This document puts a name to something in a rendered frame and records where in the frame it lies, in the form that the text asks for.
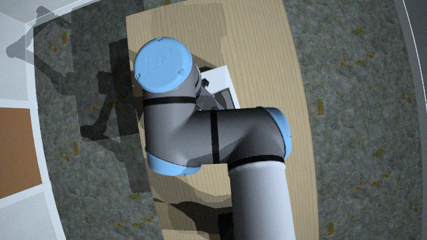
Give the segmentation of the white sink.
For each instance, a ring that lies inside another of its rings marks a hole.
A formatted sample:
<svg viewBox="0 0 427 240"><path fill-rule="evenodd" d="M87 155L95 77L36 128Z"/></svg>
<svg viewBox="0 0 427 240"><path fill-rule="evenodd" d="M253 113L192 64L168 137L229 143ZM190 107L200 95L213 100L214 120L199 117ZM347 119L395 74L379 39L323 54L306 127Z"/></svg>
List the white sink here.
<svg viewBox="0 0 427 240"><path fill-rule="evenodd" d="M207 90L225 109L240 109L227 66L201 73L209 81Z"/></svg>

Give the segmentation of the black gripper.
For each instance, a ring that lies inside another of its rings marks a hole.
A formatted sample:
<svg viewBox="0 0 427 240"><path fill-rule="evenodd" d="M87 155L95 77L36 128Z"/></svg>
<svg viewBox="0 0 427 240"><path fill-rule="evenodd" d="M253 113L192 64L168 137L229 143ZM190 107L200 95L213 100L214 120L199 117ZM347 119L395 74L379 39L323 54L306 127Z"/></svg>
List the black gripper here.
<svg viewBox="0 0 427 240"><path fill-rule="evenodd" d="M209 81L206 78L204 78L201 80L201 84L207 89L209 85Z"/></svg>

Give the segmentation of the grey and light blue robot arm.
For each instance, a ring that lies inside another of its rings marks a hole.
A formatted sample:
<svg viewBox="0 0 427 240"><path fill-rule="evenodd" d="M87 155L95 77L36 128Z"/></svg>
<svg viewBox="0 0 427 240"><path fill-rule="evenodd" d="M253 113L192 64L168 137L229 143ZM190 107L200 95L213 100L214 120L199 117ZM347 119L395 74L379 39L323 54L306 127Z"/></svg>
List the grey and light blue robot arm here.
<svg viewBox="0 0 427 240"><path fill-rule="evenodd" d="M275 107L225 109L201 84L189 49L171 37L148 41L133 73L143 88L149 168L180 176L227 163L234 225L223 240L296 240L284 162L292 147L286 116Z"/></svg>

